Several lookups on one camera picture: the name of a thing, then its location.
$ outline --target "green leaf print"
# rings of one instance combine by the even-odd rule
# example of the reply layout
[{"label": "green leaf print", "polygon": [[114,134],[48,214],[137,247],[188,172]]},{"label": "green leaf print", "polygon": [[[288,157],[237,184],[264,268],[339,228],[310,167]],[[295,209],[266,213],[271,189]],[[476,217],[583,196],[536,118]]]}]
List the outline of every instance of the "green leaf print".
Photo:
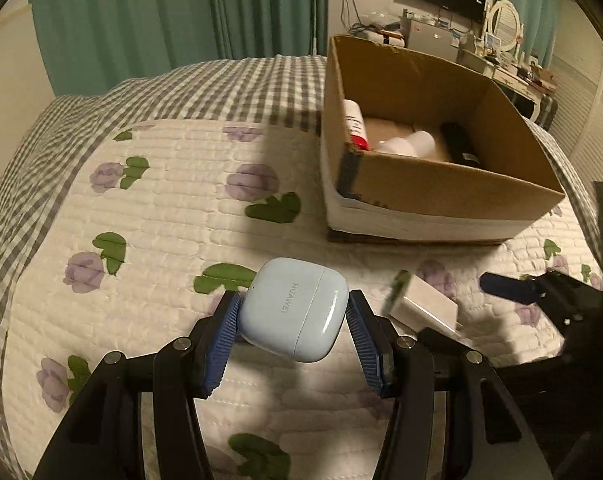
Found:
[{"label": "green leaf print", "polygon": [[237,468],[240,475],[253,480],[288,480],[291,457],[277,444],[251,433],[238,433],[228,439],[228,445],[246,459]]},{"label": "green leaf print", "polygon": [[144,172],[150,168],[148,160],[142,156],[130,156],[126,159],[124,177],[119,182],[121,189],[128,189],[136,180],[140,179]]},{"label": "green leaf print", "polygon": [[105,232],[97,235],[93,245],[101,251],[101,257],[106,260],[106,270],[112,276],[117,274],[126,258],[126,240],[114,232]]},{"label": "green leaf print", "polygon": [[543,252],[546,260],[550,260],[555,254],[561,252],[561,248],[555,242],[546,238],[543,243]]},{"label": "green leaf print", "polygon": [[86,360],[77,355],[69,356],[68,367],[73,374],[73,377],[68,378],[67,380],[68,387],[72,391],[72,394],[70,394],[69,405],[72,405],[80,390],[84,387],[86,381],[88,381],[90,369],[88,368]]},{"label": "green leaf print", "polygon": [[133,138],[133,131],[131,129],[124,130],[123,132],[118,133],[113,140],[120,142],[122,140],[131,140]]},{"label": "green leaf print", "polygon": [[302,201],[297,193],[284,193],[282,199],[269,196],[266,203],[251,204],[244,209],[246,216],[278,224],[290,224],[302,210]]},{"label": "green leaf print", "polygon": [[590,280],[590,274],[593,272],[593,270],[591,269],[590,265],[586,265],[586,264],[582,264],[582,279],[584,280],[584,283],[588,283],[588,280]]},{"label": "green leaf print", "polygon": [[195,278],[193,287],[200,294],[210,294],[222,285],[226,290],[238,290],[240,286],[248,288],[256,274],[254,270],[237,264],[214,264]]}]

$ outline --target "white bottle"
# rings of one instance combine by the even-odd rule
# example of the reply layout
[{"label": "white bottle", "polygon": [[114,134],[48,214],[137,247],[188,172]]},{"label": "white bottle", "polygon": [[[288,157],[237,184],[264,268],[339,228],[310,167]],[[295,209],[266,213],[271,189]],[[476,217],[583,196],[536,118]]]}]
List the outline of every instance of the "white bottle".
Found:
[{"label": "white bottle", "polygon": [[344,99],[345,124],[353,143],[365,152],[370,150],[361,108],[355,101]]},{"label": "white bottle", "polygon": [[394,155],[429,156],[435,151],[435,139],[424,130],[418,130],[406,137],[393,137],[377,144],[376,152]]}]

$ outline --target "blue gripper pad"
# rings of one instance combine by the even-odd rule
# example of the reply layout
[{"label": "blue gripper pad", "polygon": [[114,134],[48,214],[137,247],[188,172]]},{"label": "blue gripper pad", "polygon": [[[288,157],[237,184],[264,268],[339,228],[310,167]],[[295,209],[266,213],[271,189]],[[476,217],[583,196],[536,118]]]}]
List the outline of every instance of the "blue gripper pad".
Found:
[{"label": "blue gripper pad", "polygon": [[381,395],[385,389],[382,374],[382,355],[371,333],[371,323],[377,323],[377,321],[374,319],[373,311],[361,290],[352,290],[350,292],[345,319],[353,337],[355,349],[357,349],[357,356],[359,357],[366,383],[375,393]]},{"label": "blue gripper pad", "polygon": [[226,291],[220,304],[210,320],[210,330],[204,334],[202,339],[206,341],[206,371],[204,374],[203,390],[207,396],[213,393],[213,390],[222,382],[226,363],[230,358],[230,349],[232,348],[237,336],[237,316],[240,312],[242,297],[231,291]]}]

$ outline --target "white container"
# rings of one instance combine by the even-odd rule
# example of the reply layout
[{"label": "white container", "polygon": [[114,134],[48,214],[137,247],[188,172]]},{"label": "white container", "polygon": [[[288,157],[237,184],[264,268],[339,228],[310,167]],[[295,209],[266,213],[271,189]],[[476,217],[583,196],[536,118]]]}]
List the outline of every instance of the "white container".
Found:
[{"label": "white container", "polygon": [[240,307],[240,333],[253,345],[302,363],[323,359],[335,344],[348,303],[336,270],[275,258],[255,276]]},{"label": "white container", "polygon": [[370,150],[361,108],[355,101],[344,99],[345,123],[352,141],[364,151]]},{"label": "white container", "polygon": [[435,139],[424,130],[418,130],[406,137],[383,140],[375,148],[376,152],[405,156],[429,156],[435,151]]}]

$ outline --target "gray checkered blanket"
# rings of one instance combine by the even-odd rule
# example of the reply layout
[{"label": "gray checkered blanket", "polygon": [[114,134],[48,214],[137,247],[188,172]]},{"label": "gray checkered blanket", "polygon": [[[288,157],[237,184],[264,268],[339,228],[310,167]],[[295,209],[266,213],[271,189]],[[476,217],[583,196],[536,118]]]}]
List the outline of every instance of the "gray checkered blanket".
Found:
[{"label": "gray checkered blanket", "polygon": [[[319,132],[325,58],[217,60],[121,83],[103,96],[56,99],[25,136],[0,181],[0,457],[24,473],[3,413],[2,372],[16,283],[44,240],[70,185],[96,147],[145,120],[209,119],[280,124]],[[594,207],[549,134],[532,125],[598,256]]]}]

